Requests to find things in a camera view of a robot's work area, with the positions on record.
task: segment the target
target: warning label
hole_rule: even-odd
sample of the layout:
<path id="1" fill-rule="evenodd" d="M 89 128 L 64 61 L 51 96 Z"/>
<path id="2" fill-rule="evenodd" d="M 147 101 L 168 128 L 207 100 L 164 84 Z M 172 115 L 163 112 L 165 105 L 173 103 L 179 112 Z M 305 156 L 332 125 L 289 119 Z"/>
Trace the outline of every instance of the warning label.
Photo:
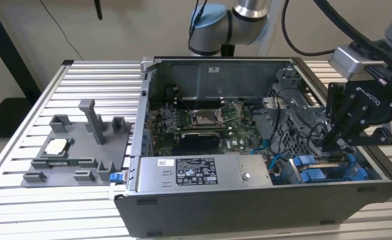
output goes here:
<path id="1" fill-rule="evenodd" d="M 215 159 L 212 157 L 176 159 L 176 184 L 179 186 L 217 184 Z"/>

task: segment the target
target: blue plastic latch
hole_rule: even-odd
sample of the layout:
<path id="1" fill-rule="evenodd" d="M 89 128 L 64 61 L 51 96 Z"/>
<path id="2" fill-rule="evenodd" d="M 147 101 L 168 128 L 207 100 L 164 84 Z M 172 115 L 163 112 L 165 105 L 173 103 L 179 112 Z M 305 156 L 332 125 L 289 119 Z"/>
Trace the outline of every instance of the blue plastic latch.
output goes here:
<path id="1" fill-rule="evenodd" d="M 109 175 L 109 182 L 111 183 L 121 184 L 123 181 L 124 181 L 124 175 L 123 175 L 123 173 L 112 173 Z"/>
<path id="2" fill-rule="evenodd" d="M 300 155 L 293 158 L 293 164 L 296 166 L 316 164 L 316 159 L 312 155 Z"/>
<path id="3" fill-rule="evenodd" d="M 199 5 L 199 7 L 196 8 L 195 19 L 200 11 L 200 8 L 201 8 L 201 5 Z M 203 10 L 200 21 L 196 24 L 195 28 L 200 29 L 213 25 L 223 19 L 223 17 L 225 16 L 225 13 L 227 13 L 227 8 L 223 4 L 217 4 L 217 3 L 207 4 Z"/>
<path id="4" fill-rule="evenodd" d="M 351 164 L 349 164 L 348 168 L 345 169 L 343 179 L 352 180 L 352 181 L 368 180 L 368 173 L 356 163 L 356 158 L 355 158 L 353 154 L 348 154 L 348 160 L 349 160 Z"/>

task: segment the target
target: blue cable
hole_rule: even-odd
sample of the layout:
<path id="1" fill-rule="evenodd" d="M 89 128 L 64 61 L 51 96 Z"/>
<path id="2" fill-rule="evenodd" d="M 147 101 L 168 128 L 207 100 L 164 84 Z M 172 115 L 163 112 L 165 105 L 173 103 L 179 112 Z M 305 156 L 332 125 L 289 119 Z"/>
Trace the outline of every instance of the blue cable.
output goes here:
<path id="1" fill-rule="evenodd" d="M 273 159 L 272 159 L 272 161 L 271 161 L 271 164 L 269 164 L 269 166 L 268 166 L 268 170 L 271 170 L 271 169 L 273 168 L 275 163 L 276 163 L 277 159 L 280 158 L 280 156 L 281 156 L 281 154 L 277 154 L 277 155 L 273 157 Z"/>
<path id="2" fill-rule="evenodd" d="M 268 147 L 268 140 L 267 139 L 263 139 L 263 147 L 257 147 L 257 148 L 252 149 L 251 152 L 249 152 L 249 154 L 253 155 L 255 154 L 255 151 L 264 150 L 267 147 Z"/>

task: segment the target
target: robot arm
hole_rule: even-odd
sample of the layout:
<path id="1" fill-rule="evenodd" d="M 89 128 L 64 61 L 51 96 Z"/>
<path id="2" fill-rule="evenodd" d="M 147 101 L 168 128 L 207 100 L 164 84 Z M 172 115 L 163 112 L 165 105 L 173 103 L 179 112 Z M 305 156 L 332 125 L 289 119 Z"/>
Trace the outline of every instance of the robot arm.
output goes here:
<path id="1" fill-rule="evenodd" d="M 221 4 L 199 6 L 192 19 L 188 48 L 195 56 L 213 56 L 221 45 L 251 44 L 267 23 L 265 0 L 240 0 L 232 10 Z"/>
<path id="2" fill-rule="evenodd" d="M 323 0 L 315 2 L 317 5 L 321 2 L 320 8 L 327 4 Z M 385 30 L 385 39 L 373 44 L 373 49 L 379 48 L 392 57 L 392 24 Z M 348 82 L 328 85 L 325 116 L 331 130 L 321 142 L 324 151 L 345 144 L 392 145 L 392 61 L 368 49 L 371 46 L 361 46 L 357 42 L 340 46 L 329 60 Z M 375 125 L 383 126 L 367 136 L 363 131 Z"/>

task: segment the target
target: aluminum slotted surface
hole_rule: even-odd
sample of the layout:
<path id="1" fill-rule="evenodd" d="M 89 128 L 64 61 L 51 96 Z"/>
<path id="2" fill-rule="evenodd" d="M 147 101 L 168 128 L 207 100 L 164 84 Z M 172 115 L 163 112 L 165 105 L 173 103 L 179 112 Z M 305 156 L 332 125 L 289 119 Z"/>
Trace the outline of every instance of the aluminum slotted surface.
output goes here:
<path id="1" fill-rule="evenodd" d="M 325 84 L 345 81 L 328 62 L 307 61 L 307 64 Z M 115 204 L 108 200 L 107 186 L 21 188 L 20 183 L 31 158 L 51 131 L 52 115 L 65 113 L 72 122 L 83 122 L 79 100 L 92 98 L 103 120 L 124 116 L 133 122 L 140 84 L 136 61 L 76 61 L 71 67 L 61 67 L 0 154 L 0 239 L 133 239 Z M 380 149 L 392 160 L 392 146 Z M 184 236 L 181 239 L 392 239 L 392 199 L 365 206 L 340 225 Z"/>

